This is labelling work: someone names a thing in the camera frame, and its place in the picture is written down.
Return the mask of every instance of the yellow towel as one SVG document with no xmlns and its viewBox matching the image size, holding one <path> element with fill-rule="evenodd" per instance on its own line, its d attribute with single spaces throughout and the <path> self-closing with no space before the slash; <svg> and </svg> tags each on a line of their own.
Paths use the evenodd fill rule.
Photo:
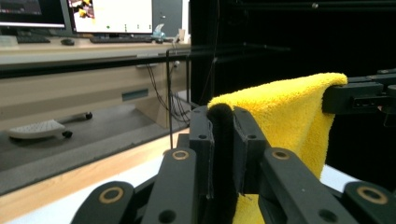
<svg viewBox="0 0 396 224">
<path fill-rule="evenodd" d="M 347 84 L 339 73 L 280 80 L 213 98 L 248 110 L 272 147 L 292 150 L 320 178 L 326 159 L 333 114 L 322 113 L 322 96 L 332 85 Z M 258 195 L 240 195 L 233 223 L 264 223 Z"/>
</svg>

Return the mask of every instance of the wooden desk edge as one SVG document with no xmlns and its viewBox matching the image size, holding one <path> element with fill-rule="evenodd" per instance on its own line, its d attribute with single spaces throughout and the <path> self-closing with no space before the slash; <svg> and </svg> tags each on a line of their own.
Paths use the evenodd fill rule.
<svg viewBox="0 0 396 224">
<path fill-rule="evenodd" d="M 174 133 L 174 146 L 177 144 L 178 135 L 188 132 L 189 129 L 185 129 Z M 3 195 L 0 197 L 0 223 L 23 216 L 94 183 L 150 161 L 161 156 L 169 148 L 170 138 L 165 136 Z"/>
</svg>

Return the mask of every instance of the computer mouse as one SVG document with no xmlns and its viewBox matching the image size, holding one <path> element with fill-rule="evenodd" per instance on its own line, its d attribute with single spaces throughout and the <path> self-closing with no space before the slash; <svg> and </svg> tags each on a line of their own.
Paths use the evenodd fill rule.
<svg viewBox="0 0 396 224">
<path fill-rule="evenodd" d="M 74 40 L 69 38 L 61 40 L 61 43 L 62 45 L 66 45 L 66 46 L 73 46 L 75 44 Z"/>
</svg>

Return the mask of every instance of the keyboard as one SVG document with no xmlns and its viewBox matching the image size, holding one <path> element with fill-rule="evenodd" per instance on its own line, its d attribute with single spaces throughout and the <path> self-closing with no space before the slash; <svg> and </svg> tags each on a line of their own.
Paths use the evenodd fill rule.
<svg viewBox="0 0 396 224">
<path fill-rule="evenodd" d="M 91 37 L 91 43 L 93 44 L 110 44 L 110 43 L 151 43 L 152 38 L 149 36 L 139 36 L 139 37 Z"/>
<path fill-rule="evenodd" d="M 17 35 L 18 44 L 41 44 L 50 43 L 50 41 L 40 35 Z"/>
</svg>

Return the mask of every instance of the computer monitor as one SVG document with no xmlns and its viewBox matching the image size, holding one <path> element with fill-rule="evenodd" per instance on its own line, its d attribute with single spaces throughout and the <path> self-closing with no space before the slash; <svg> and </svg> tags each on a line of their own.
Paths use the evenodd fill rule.
<svg viewBox="0 0 396 224">
<path fill-rule="evenodd" d="M 32 28 L 64 29 L 61 0 L 0 0 L 2 35 Z"/>
<path fill-rule="evenodd" d="M 152 34 L 152 0 L 66 0 L 75 34 Z"/>
</svg>

